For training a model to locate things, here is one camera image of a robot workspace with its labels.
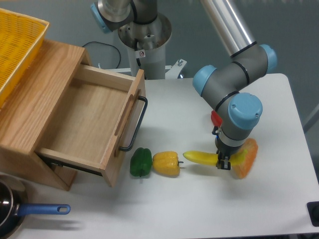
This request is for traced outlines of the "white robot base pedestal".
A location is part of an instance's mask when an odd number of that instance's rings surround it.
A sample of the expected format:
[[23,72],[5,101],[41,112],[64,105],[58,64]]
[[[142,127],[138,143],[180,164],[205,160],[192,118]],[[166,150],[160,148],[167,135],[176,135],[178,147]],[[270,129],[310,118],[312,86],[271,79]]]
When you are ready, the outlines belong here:
[[183,78],[186,60],[166,64],[166,45],[171,35],[171,23],[161,13],[149,24],[130,22],[118,29],[119,39],[127,49],[132,76],[142,69],[147,80]]

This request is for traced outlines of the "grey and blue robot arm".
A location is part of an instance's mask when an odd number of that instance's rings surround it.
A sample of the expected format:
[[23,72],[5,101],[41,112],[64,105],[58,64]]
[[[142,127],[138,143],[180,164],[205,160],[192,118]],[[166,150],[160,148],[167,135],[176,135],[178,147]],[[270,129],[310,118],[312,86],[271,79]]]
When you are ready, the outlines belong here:
[[[202,67],[192,84],[212,107],[218,169],[229,170],[232,158],[259,122],[262,103],[242,89],[271,72],[277,56],[259,45],[234,2],[201,2],[223,42],[231,63],[221,69]],[[126,46],[132,74],[143,70],[148,80],[165,76],[164,48],[171,37],[170,21],[158,12],[155,0],[98,0],[91,12],[104,33],[116,31]]]

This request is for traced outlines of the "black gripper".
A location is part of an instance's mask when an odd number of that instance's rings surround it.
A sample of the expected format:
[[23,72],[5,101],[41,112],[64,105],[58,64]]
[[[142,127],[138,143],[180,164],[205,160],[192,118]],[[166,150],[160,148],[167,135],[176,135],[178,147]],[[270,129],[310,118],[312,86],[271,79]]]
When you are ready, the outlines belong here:
[[244,144],[246,140],[246,130],[232,128],[229,132],[224,132],[222,127],[215,126],[212,134],[216,136],[216,167],[218,169],[230,170],[231,163],[229,162],[229,158]]

